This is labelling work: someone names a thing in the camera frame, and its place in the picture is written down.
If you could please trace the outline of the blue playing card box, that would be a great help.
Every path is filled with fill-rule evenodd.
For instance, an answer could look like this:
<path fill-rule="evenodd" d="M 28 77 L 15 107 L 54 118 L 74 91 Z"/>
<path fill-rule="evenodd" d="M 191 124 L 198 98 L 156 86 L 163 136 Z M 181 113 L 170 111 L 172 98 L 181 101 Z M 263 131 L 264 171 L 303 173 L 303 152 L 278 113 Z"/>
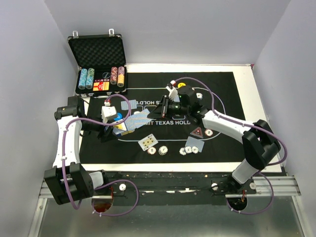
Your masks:
<path fill-rule="evenodd" d="M 113 126 L 113 134 L 117 137 L 121 137 L 127 135 L 129 133 L 133 133 L 135 130 L 128 130 L 125 123 L 121 123 Z"/>

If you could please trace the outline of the yellow big blind button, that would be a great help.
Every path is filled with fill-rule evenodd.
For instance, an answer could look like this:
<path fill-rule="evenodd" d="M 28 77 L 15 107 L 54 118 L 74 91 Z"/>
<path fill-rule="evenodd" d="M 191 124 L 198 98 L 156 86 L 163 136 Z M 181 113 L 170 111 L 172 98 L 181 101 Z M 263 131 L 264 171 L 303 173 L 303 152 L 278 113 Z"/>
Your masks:
<path fill-rule="evenodd" d="M 179 83 L 179 84 L 177 85 L 178 88 L 181 88 L 181 87 L 183 87 L 183 86 L 186 86 L 186 84 L 183 83 L 183 82 L 181 82 L 181 83 Z"/>

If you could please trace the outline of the blue small blind button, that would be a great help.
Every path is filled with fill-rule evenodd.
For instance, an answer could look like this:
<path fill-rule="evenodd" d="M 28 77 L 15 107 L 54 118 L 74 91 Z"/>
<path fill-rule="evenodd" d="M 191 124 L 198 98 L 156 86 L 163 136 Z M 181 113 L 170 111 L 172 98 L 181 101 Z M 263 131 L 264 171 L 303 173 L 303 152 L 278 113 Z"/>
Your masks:
<path fill-rule="evenodd" d="M 121 120 L 121 119 L 123 119 L 123 116 L 122 116 L 122 114 L 121 113 L 117 113 L 117 117 L 115 118 L 115 120 Z"/>

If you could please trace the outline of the red triangular dealer button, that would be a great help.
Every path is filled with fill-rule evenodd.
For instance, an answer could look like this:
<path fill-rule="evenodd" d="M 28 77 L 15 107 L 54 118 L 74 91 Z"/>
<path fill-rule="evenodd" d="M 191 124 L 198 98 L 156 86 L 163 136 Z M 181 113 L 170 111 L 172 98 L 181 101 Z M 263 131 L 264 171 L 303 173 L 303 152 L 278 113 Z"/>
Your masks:
<path fill-rule="evenodd" d="M 203 132 L 202 132 L 202 128 L 201 127 L 197 127 L 190 134 L 195 136 L 195 137 L 203 139 Z"/>

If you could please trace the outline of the blue backed card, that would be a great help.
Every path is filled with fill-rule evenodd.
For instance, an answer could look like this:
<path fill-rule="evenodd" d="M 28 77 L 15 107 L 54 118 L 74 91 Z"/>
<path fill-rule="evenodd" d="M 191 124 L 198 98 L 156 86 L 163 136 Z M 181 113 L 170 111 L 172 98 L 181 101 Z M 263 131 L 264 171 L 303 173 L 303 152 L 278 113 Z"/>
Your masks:
<path fill-rule="evenodd" d="M 129 107 L 134 110 L 137 109 L 137 101 L 136 100 L 129 100 L 128 102 L 126 101 L 121 101 L 121 109 L 123 111 L 126 111 L 129 109 Z"/>
<path fill-rule="evenodd" d="M 201 153 L 204 147 L 204 141 L 193 137 L 188 137 L 185 146 L 197 147 L 198 152 Z"/>

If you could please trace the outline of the blue backed card fan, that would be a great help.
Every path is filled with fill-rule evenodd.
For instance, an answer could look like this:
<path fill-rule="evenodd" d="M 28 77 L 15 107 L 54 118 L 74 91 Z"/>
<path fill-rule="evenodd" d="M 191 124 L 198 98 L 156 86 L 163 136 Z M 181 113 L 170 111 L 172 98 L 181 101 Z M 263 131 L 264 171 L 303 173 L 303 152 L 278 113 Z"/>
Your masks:
<path fill-rule="evenodd" d="M 148 124 L 151 121 L 150 118 L 147 118 L 149 113 L 149 110 L 145 109 L 137 114 L 129 116 L 124 122 L 126 129 L 131 131 Z"/>

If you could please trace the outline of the blue backed card bottom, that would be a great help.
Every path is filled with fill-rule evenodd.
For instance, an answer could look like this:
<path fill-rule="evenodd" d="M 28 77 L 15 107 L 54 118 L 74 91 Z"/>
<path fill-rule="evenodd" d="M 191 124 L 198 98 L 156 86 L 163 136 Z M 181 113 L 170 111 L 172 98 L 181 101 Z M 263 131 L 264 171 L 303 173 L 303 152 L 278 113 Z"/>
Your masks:
<path fill-rule="evenodd" d="M 201 153 L 204 147 L 204 141 L 193 137 L 188 137 L 185 146 L 197 147 L 198 152 Z"/>

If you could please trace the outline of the blue poker chip stack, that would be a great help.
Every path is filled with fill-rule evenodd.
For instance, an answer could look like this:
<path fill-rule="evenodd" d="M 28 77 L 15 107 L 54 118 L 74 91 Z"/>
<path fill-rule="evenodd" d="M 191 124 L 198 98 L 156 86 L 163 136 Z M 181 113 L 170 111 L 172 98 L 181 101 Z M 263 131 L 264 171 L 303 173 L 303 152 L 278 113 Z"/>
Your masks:
<path fill-rule="evenodd" d="M 180 148 L 180 150 L 179 150 L 179 154 L 181 154 L 183 156 L 185 156 L 187 154 L 197 154 L 198 152 L 199 152 L 199 149 L 196 146 L 192 146 L 192 147 L 185 146 L 185 147 Z"/>

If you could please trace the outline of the red poker chip stack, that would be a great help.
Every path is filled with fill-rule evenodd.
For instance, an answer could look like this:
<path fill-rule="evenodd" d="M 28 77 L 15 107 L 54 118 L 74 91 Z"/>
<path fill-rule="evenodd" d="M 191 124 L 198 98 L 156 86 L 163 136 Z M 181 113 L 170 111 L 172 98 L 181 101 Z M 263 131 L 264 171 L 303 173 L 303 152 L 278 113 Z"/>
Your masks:
<path fill-rule="evenodd" d="M 157 152 L 157 150 L 155 147 L 150 147 L 150 148 L 148 148 L 147 152 L 150 155 L 154 155 Z"/>

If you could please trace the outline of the grey poker chip stack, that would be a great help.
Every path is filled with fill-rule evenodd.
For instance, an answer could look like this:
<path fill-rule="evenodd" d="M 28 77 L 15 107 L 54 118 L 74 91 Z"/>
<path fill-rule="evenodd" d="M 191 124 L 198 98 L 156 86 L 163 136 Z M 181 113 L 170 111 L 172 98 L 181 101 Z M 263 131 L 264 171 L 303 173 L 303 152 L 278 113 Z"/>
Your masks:
<path fill-rule="evenodd" d="M 161 146 L 158 150 L 158 153 L 163 156 L 166 155 L 168 152 L 168 147 L 167 146 Z"/>

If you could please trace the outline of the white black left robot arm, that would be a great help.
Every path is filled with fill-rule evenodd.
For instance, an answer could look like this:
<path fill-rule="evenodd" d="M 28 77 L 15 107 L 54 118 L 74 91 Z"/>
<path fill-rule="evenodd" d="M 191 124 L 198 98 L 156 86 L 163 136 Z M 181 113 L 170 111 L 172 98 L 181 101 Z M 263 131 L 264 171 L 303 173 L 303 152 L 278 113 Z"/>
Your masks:
<path fill-rule="evenodd" d="M 109 191 L 109 179 L 104 170 L 88 172 L 80 163 L 79 139 L 81 131 L 98 131 L 106 135 L 113 130 L 105 124 L 113 122 L 117 111 L 106 101 L 100 118 L 89 119 L 84 111 L 84 100 L 78 96 L 68 98 L 67 105 L 54 113 L 59 136 L 55 161 L 44 173 L 44 180 L 58 205 L 81 201 L 93 196 L 94 191 L 104 195 Z"/>

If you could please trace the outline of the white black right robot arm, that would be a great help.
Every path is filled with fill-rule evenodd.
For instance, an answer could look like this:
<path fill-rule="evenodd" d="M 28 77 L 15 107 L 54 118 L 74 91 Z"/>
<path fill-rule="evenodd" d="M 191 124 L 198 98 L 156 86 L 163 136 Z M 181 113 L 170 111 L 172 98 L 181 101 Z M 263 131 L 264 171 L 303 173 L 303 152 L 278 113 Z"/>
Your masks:
<path fill-rule="evenodd" d="M 197 93 L 188 85 L 179 89 L 172 85 L 166 88 L 169 95 L 162 97 L 156 108 L 148 114 L 149 119 L 186 116 L 191 122 L 229 136 L 242 144 L 245 158 L 224 181 L 224 193 L 239 193 L 245 188 L 245 183 L 267 167 L 280 151 L 281 146 L 266 121 L 260 119 L 248 124 L 244 120 L 209 109 L 200 103 Z"/>

